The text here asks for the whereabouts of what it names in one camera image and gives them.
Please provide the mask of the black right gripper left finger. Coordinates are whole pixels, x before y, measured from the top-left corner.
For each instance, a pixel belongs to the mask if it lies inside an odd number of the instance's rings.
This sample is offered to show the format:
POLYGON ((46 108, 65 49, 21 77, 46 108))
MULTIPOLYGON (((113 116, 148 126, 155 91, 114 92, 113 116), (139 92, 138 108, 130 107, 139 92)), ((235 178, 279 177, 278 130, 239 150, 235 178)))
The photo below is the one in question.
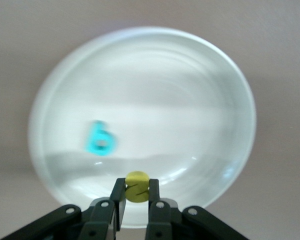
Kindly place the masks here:
POLYGON ((63 205, 0 240, 116 240, 126 204, 126 184, 118 178, 109 197, 93 200, 82 211, 63 205))

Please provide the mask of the beige brown plate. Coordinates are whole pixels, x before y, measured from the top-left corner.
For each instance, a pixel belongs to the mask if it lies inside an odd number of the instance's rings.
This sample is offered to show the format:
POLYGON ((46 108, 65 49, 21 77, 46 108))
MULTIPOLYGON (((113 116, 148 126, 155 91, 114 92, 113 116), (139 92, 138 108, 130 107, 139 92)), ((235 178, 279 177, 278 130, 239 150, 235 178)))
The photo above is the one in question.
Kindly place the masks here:
POLYGON ((41 86, 29 118, 34 168, 62 204, 87 209, 118 178, 142 171, 180 209, 207 207, 237 179, 256 132, 253 94, 237 65, 190 33, 137 27, 77 48, 41 86), (114 153, 85 150, 93 122, 114 153))

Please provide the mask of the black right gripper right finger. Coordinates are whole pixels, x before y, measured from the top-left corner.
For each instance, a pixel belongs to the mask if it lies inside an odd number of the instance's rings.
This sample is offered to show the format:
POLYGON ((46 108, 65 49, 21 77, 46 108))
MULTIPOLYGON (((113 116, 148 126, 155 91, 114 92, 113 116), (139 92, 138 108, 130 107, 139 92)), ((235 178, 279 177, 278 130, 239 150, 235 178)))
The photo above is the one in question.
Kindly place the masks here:
POLYGON ((149 180, 145 240, 248 240, 200 206, 180 211, 176 201, 160 197, 159 181, 149 180))

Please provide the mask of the yellow letter u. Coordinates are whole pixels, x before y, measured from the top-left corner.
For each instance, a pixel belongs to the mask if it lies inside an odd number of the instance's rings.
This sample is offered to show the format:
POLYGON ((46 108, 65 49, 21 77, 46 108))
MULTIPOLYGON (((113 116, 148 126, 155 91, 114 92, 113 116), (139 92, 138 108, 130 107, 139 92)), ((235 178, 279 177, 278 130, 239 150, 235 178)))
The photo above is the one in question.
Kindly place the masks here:
POLYGON ((143 203, 149 200, 150 178, 142 171, 130 172, 125 178, 125 197, 132 203, 143 203))

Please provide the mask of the teal letter g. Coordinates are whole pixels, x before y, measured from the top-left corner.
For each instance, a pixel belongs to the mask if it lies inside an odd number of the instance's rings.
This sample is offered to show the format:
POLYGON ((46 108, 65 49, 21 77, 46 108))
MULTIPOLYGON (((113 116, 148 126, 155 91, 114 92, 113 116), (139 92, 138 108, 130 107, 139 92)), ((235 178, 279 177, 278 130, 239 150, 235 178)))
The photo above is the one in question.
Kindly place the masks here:
POLYGON ((91 124, 85 144, 88 153, 105 157, 113 154, 117 148, 116 136, 108 130, 104 121, 91 124))

